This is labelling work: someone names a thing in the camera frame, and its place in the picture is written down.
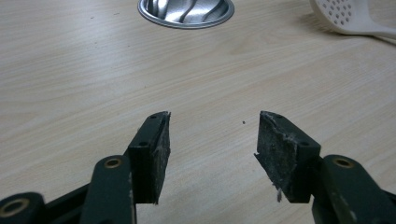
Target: metal linkage arm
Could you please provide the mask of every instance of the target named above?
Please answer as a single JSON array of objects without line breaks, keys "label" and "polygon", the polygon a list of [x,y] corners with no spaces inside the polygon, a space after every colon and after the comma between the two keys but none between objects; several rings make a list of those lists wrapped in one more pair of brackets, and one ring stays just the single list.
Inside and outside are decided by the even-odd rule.
[{"label": "metal linkage arm", "polygon": [[288,119],[262,111],[258,154],[277,189],[290,203],[308,203],[318,224],[396,223],[396,196],[382,190],[350,158],[319,156],[320,145]]},{"label": "metal linkage arm", "polygon": [[136,203],[158,203],[170,155],[170,113],[149,116],[123,156],[96,163],[92,181],[45,204],[34,192],[0,202],[0,223],[136,223]]}]

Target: stainless steel bowl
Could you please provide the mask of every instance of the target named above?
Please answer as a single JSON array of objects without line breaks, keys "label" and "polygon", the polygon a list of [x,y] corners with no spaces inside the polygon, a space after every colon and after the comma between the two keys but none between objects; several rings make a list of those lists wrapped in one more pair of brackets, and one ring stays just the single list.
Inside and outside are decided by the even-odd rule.
[{"label": "stainless steel bowl", "polygon": [[231,0],[140,0],[140,14],[163,26],[200,29],[218,25],[231,18]]}]

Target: white plastic object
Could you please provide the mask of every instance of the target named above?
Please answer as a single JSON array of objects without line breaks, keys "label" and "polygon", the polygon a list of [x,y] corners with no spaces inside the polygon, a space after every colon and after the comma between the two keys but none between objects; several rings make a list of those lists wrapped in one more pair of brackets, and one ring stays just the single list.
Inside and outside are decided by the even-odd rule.
[{"label": "white plastic object", "polygon": [[335,32],[396,39],[396,29],[375,23],[367,0],[310,0],[315,14]]}]

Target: brass screw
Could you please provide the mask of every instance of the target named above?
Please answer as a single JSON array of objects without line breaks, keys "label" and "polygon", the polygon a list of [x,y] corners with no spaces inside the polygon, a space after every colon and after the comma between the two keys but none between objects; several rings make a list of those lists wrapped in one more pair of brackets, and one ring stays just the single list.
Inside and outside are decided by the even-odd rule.
[{"label": "brass screw", "polygon": [[113,169],[116,167],[119,167],[122,164],[122,161],[118,158],[114,159],[109,159],[108,161],[105,162],[105,167],[107,169]]}]

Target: light wood grain surface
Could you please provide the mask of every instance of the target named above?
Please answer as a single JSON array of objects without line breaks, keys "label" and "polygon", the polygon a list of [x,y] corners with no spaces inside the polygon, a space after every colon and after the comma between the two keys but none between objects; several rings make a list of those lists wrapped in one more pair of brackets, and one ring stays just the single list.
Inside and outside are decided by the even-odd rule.
[{"label": "light wood grain surface", "polygon": [[[396,28],[396,2],[373,2]],[[229,21],[184,31],[146,21],[137,0],[2,0],[0,198],[88,183],[164,110],[172,153],[139,223],[314,223],[311,204],[276,201],[253,156],[261,110],[396,193],[396,44],[330,32],[308,0],[233,3]]]}]

